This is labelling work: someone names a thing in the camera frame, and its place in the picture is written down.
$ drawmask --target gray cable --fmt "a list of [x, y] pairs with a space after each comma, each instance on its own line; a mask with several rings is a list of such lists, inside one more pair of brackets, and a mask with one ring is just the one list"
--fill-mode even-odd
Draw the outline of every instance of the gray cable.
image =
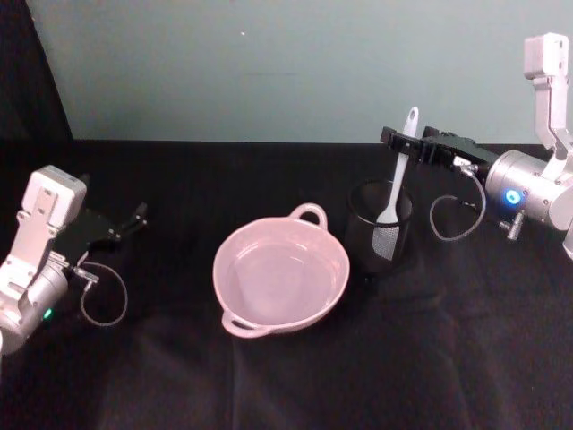
[[100, 322], [94, 320], [92, 317], [88, 315], [85, 307], [86, 296], [88, 295], [88, 292], [90, 291], [92, 285], [91, 283], [89, 283], [88, 286], [83, 290], [83, 294], [81, 295], [81, 301], [80, 301], [81, 313], [83, 314], [86, 320], [88, 320], [90, 323], [98, 327], [113, 327], [114, 325], [119, 324], [124, 319], [125, 314], [127, 313], [127, 287], [125, 286], [124, 280], [122, 279], [121, 276], [119, 276], [119, 274], [116, 271], [114, 271], [111, 267], [106, 266], [105, 264], [101, 264], [99, 262], [86, 262], [86, 261], [82, 262], [82, 264], [99, 267], [101, 269], [107, 269], [108, 271], [110, 271], [112, 274], [115, 275], [115, 277], [119, 280], [120, 284], [122, 285], [122, 290], [124, 292], [124, 309], [122, 310], [120, 315], [113, 321]]
[[443, 240], [444, 242], [455, 242], [457, 240], [463, 239], [464, 237], [468, 236], [470, 233], [472, 233], [476, 228], [479, 227], [479, 225], [482, 223], [483, 221], [483, 217], [485, 216], [485, 191], [483, 189], [482, 184], [480, 183], [480, 181], [474, 176], [474, 175], [468, 175], [469, 177], [471, 177], [475, 184], [477, 185], [477, 189], [480, 192], [480, 195], [482, 196], [482, 210], [480, 211], [480, 215], [479, 217], [477, 217], [477, 220], [475, 221], [474, 225], [472, 227], [470, 227], [468, 230], [466, 230], [464, 233], [461, 233], [457, 236], [453, 236], [453, 237], [445, 237], [442, 236], [440, 234], [440, 232], [438, 231], [438, 229], [436, 228], [436, 225], [433, 222], [433, 210], [435, 209], [436, 205], [441, 202], [442, 200], [459, 200], [455, 195], [442, 195], [442, 197], [438, 197], [436, 200], [433, 201], [432, 206], [430, 207], [430, 225], [432, 226], [432, 230], [434, 235], [436, 235], [436, 237], [439, 240]]

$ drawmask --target black mesh cup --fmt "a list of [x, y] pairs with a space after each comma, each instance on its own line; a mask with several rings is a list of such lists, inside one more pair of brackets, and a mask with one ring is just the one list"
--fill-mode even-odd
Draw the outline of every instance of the black mesh cup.
[[398, 222], [376, 222], [388, 206], [391, 190], [391, 181], [372, 179], [353, 188], [347, 197], [350, 214], [345, 248], [353, 266], [364, 274], [376, 275], [392, 269], [404, 251], [414, 212], [412, 197], [404, 187], [396, 204]]

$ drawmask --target blue led light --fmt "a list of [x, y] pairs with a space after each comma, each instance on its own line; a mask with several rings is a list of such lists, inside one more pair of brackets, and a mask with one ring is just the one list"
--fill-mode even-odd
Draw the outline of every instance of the blue led light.
[[505, 200], [511, 204], [518, 204], [521, 202], [521, 195], [516, 190], [508, 190], [505, 193]]

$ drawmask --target bowl handle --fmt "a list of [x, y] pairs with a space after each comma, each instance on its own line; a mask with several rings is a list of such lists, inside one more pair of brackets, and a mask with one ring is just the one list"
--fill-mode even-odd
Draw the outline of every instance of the bowl handle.
[[[253, 325], [248, 322], [241, 321], [234, 314], [229, 312], [223, 312], [221, 322], [223, 323], [225, 330], [235, 336], [238, 336], [239, 338], [253, 339], [270, 334], [270, 329], [268, 327], [260, 327], [258, 325]], [[235, 322], [241, 324], [243, 327], [239, 327], [235, 324]]]
[[311, 212], [319, 218], [319, 227], [325, 230], [329, 229], [329, 223], [327, 222], [326, 212], [322, 207], [316, 203], [304, 203], [297, 207], [289, 215], [290, 218], [301, 218], [304, 213]]

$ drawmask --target light blue wall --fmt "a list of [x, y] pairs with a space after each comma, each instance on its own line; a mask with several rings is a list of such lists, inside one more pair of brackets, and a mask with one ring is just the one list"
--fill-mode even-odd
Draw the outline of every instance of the light blue wall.
[[536, 142], [523, 39], [546, 0], [29, 0], [81, 139], [377, 142], [408, 109]]

